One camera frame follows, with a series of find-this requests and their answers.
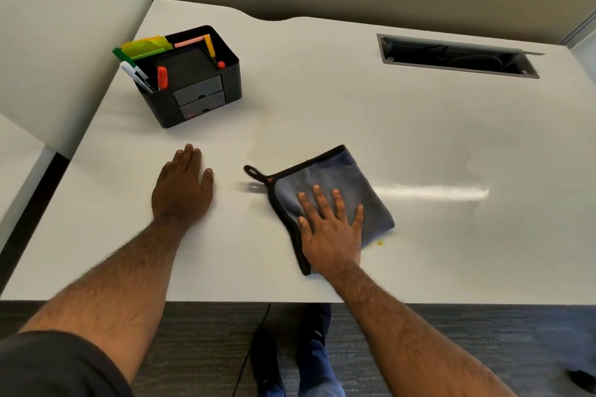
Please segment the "person's right hand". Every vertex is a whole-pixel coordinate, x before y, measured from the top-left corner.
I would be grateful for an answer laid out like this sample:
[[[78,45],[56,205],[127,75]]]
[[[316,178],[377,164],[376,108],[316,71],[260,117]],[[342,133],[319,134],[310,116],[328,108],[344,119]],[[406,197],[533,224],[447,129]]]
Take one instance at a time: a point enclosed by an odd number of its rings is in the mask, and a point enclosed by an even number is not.
[[[311,268],[328,282],[332,282],[343,270],[358,267],[361,260],[362,236],[357,236],[349,222],[347,209],[339,190],[332,190],[332,206],[336,221],[314,222],[312,215],[317,209],[305,192],[297,195],[302,206],[303,216],[312,228],[310,244],[302,246],[302,252]]]

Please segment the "person's left hand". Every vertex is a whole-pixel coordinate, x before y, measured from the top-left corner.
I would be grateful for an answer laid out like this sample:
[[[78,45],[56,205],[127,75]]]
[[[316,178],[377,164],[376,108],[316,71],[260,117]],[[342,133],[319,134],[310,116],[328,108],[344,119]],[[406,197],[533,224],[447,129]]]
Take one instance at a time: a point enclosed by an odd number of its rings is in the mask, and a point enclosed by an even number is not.
[[[201,220],[210,208],[213,194],[206,194],[200,185],[202,152],[194,147],[192,162],[187,172],[181,172],[183,150],[177,150],[169,173],[154,187],[151,196],[153,219],[167,220],[181,230],[188,230]]]

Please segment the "grey black-edged microfibre cloth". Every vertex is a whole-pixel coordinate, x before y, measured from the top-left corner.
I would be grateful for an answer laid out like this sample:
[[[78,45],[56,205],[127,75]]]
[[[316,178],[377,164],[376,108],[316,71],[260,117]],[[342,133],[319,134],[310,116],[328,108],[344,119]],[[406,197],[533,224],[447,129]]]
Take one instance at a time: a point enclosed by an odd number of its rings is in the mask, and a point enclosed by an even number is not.
[[[315,158],[272,175],[264,175],[250,165],[244,166],[243,170],[265,186],[268,200],[288,232],[294,255],[304,276],[309,276],[312,269],[302,252],[298,219],[305,216],[305,212],[297,197],[299,192],[305,192],[312,204],[315,204],[312,195],[314,185],[319,185],[326,197],[330,197],[333,190],[339,190],[350,223],[354,221],[357,207],[362,205],[362,246],[368,245],[395,227],[390,211],[362,174],[345,145],[339,145]]]

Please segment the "person's right forearm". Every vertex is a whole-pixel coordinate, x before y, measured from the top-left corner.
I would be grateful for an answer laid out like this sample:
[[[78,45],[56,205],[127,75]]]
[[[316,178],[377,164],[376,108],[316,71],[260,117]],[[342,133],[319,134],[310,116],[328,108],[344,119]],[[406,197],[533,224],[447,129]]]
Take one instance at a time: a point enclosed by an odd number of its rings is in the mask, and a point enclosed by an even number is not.
[[[320,274],[360,326],[396,397],[517,397],[476,357],[381,288],[353,261]]]

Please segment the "person's left forearm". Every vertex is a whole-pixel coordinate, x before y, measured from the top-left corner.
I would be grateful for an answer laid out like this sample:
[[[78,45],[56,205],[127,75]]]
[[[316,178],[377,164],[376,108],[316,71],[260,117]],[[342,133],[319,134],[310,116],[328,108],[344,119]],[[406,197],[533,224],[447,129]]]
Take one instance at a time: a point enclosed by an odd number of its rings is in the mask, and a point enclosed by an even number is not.
[[[132,383],[156,335],[176,252],[189,228],[173,216],[155,217],[44,304],[19,334],[74,334],[99,348]]]

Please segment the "black desk organizer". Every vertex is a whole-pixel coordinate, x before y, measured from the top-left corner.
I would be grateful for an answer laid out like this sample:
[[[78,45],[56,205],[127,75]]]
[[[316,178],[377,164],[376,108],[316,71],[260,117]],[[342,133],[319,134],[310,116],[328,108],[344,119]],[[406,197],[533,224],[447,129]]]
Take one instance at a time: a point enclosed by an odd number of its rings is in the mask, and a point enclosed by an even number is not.
[[[172,128],[242,98],[240,60],[214,27],[198,26],[165,37],[174,45],[205,34],[211,36],[215,60],[200,41],[135,61],[155,92],[147,94],[137,86],[138,90],[162,128]],[[218,69],[220,60],[226,63],[225,69]],[[167,90],[158,89],[158,66],[168,70]]]

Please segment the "white marker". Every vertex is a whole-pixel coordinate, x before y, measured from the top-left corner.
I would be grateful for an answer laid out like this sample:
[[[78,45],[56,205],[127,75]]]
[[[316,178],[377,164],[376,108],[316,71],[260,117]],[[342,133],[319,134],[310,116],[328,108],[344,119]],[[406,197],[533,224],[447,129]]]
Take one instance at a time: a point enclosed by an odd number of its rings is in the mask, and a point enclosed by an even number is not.
[[[123,61],[120,63],[120,68],[123,69],[145,93],[152,94],[155,92],[154,89],[147,83],[146,79],[141,77],[136,68],[130,63]]]

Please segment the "yellow-green sticky notes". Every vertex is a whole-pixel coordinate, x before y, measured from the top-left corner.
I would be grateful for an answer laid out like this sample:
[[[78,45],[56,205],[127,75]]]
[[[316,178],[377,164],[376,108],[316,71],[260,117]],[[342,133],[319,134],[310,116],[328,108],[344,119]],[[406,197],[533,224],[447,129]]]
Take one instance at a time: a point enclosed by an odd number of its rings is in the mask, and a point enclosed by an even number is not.
[[[174,45],[164,37],[157,35],[124,43],[120,46],[122,53],[131,60],[141,60],[148,56],[174,49]]]

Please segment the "green marker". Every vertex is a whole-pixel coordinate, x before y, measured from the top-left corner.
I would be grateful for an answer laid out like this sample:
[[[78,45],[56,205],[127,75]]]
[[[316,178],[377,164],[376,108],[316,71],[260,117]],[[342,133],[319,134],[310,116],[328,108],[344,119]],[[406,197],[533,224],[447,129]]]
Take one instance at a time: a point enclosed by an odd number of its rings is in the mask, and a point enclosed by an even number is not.
[[[128,57],[120,47],[114,47],[112,52],[121,62],[127,62],[132,68],[137,67],[135,62],[130,57]]]

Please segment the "person's blue jeans leg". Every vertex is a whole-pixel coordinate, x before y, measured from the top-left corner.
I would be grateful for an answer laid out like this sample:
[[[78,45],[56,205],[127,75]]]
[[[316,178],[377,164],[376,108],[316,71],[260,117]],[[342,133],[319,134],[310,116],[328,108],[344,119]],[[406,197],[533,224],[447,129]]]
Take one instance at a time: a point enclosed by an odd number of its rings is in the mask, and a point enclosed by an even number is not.
[[[300,376],[298,397],[346,397],[325,347],[331,320],[331,304],[309,303],[305,306],[296,349]]]

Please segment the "person's black shoe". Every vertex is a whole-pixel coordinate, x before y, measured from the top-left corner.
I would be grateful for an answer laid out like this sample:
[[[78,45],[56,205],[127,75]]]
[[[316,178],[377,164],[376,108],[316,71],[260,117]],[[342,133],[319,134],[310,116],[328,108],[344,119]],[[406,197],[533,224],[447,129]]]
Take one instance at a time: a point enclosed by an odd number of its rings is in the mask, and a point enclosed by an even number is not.
[[[258,397],[286,397],[278,364],[277,344],[266,328],[258,328],[250,346],[250,364]]]

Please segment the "person's dark shirt sleeve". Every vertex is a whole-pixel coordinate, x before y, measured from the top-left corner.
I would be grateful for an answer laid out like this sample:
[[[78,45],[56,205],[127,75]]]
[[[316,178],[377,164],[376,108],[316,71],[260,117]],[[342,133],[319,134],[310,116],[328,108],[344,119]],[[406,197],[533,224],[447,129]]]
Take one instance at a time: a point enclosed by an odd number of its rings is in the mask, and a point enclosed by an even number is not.
[[[0,397],[133,397],[115,363],[71,333],[19,333],[0,341]]]

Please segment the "black object on carpet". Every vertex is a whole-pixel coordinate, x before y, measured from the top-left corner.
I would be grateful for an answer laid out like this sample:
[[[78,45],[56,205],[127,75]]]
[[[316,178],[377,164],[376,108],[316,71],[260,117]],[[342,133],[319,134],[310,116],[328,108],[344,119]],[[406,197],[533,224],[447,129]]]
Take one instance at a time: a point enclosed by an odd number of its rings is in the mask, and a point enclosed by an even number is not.
[[[596,395],[596,376],[583,370],[566,370],[566,375],[577,387]]]

